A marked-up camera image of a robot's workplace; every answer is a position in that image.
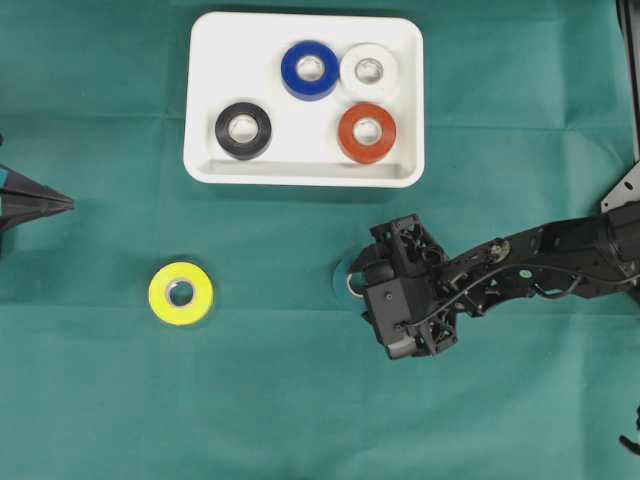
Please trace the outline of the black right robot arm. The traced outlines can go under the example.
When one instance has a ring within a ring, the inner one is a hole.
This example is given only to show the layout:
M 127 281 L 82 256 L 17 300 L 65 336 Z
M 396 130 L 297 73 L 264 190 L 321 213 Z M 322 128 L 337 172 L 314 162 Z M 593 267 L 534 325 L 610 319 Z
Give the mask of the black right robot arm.
M 371 228 L 348 265 L 348 293 L 392 360 L 434 356 L 458 341 L 457 317 L 506 301 L 595 298 L 639 287 L 639 204 L 499 237 L 450 258 L 417 215 Z

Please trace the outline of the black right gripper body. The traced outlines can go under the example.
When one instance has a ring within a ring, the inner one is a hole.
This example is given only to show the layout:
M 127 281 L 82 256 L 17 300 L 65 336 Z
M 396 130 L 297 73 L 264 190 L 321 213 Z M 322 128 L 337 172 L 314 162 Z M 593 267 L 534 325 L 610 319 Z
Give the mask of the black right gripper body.
M 457 342 L 456 313 L 439 308 L 434 268 L 447 255 L 416 215 L 370 229 L 362 251 L 363 318 L 390 358 L 437 355 Z

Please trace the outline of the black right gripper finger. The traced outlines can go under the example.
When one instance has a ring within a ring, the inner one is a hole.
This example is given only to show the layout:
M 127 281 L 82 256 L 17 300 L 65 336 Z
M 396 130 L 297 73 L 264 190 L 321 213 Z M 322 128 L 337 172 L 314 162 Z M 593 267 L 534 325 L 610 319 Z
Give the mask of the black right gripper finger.
M 382 244 L 375 243 L 364 248 L 349 264 L 348 274 L 360 273 L 366 285 L 377 285 L 395 278 L 391 262 L 391 251 Z

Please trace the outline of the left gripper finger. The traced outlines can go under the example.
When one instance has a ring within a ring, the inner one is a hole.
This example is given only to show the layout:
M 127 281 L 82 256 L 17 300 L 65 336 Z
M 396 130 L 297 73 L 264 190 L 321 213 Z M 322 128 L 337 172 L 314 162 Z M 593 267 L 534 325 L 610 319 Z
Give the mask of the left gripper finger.
M 58 206 L 45 208 L 16 207 L 4 208 L 1 213 L 1 230 L 6 231 L 17 225 L 39 218 L 49 217 L 73 210 L 73 206 Z
M 1 193 L 25 198 L 59 202 L 74 207 L 74 200 L 46 185 L 42 185 L 17 171 L 1 165 Z

